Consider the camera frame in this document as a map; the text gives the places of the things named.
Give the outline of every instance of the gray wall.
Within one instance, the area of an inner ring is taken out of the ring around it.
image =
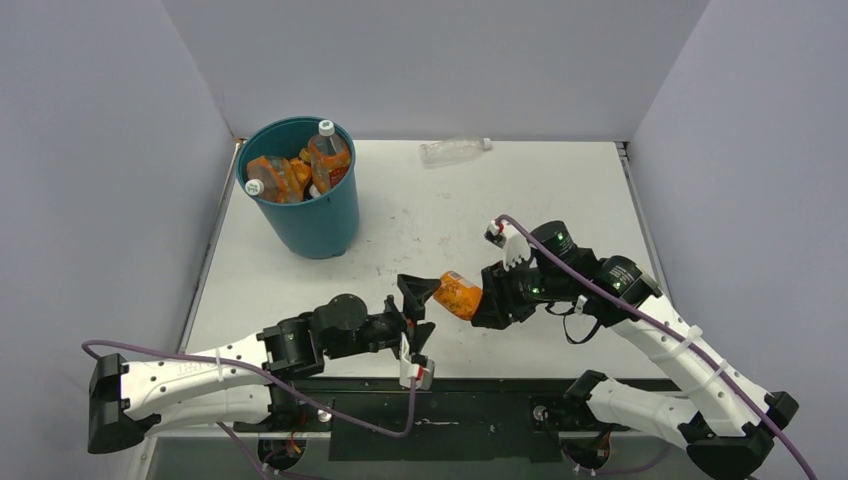
[[[629,139],[707,0],[163,0],[238,135]]]
[[[631,144],[678,307],[801,403],[820,478],[848,440],[848,2],[712,0]],[[778,446],[760,478],[801,478]]]
[[[0,66],[2,477],[125,478],[79,343],[175,347],[232,139],[158,0],[3,2]]]

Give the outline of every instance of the white table surface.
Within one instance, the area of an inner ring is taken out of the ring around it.
[[[300,258],[281,243],[254,202],[235,184],[187,351],[226,344],[323,305],[340,293],[361,297],[372,313],[394,294],[398,273],[434,278],[455,270],[480,284],[500,251],[483,239],[501,213],[528,229],[563,220],[575,242],[601,256],[624,255],[651,270],[613,143],[495,142],[481,158],[425,169],[419,141],[357,141],[361,223],[347,253]],[[539,311],[503,331],[473,328],[427,303],[436,331],[423,353],[436,378],[574,378],[593,369],[618,378],[666,378],[635,347],[601,329],[570,345],[559,317]],[[572,336],[589,323],[569,319]],[[390,351],[327,362],[325,376],[396,377]]]

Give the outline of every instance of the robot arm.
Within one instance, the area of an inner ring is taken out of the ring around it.
[[[641,350],[684,397],[641,391],[588,371],[566,392],[575,408],[588,411],[600,422],[637,429],[686,449],[692,461],[713,478],[743,479],[755,471],[773,447],[774,433],[721,373],[729,375],[781,430],[797,412],[797,402],[785,392],[768,392],[732,368],[701,338],[701,329],[689,325],[656,282],[631,260],[597,259],[591,249],[575,245],[560,221],[546,223],[532,235],[600,289],[658,320],[683,340],[601,298],[540,251],[518,245],[526,240],[507,222],[492,222],[485,233],[503,250],[504,258],[482,271],[483,296],[472,325],[504,329],[525,321],[538,305],[573,303],[576,313],[595,317],[601,326]],[[690,346],[707,355],[718,371]]]
[[[419,352],[435,329],[424,319],[424,302],[439,283],[398,276],[403,313],[389,295],[383,313],[369,315],[365,303],[339,295],[312,312],[280,321],[261,332],[195,354],[215,362],[152,360],[128,362],[119,354],[97,361],[89,387],[89,453],[110,453],[170,428],[218,421],[285,425],[299,406],[246,368],[297,380],[324,370],[324,357],[337,359],[392,349],[401,385],[427,389],[434,362]]]

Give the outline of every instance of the orange plastic bottle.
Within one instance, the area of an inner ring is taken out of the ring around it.
[[[442,286],[436,290],[433,298],[452,314],[471,321],[483,298],[483,290],[454,271],[445,272],[440,280]]]
[[[291,163],[285,158],[263,155],[251,160],[246,170],[249,180],[259,180],[264,185],[257,193],[262,199],[277,203],[303,201],[305,185],[300,184]]]
[[[336,133],[333,122],[322,120],[318,124],[318,134],[309,139],[307,151],[312,157],[312,182],[323,195],[350,169],[350,147]]]

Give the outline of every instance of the trash bin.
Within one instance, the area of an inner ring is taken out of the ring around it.
[[[261,155],[295,158],[318,133],[316,117],[292,117],[256,132],[242,147],[238,158],[238,182],[244,190],[247,163]],[[356,150],[347,131],[336,132],[350,146],[350,170],[332,190],[301,203],[273,203],[251,197],[268,219],[280,240],[292,252],[306,258],[330,258],[344,254],[359,228],[356,196]]]

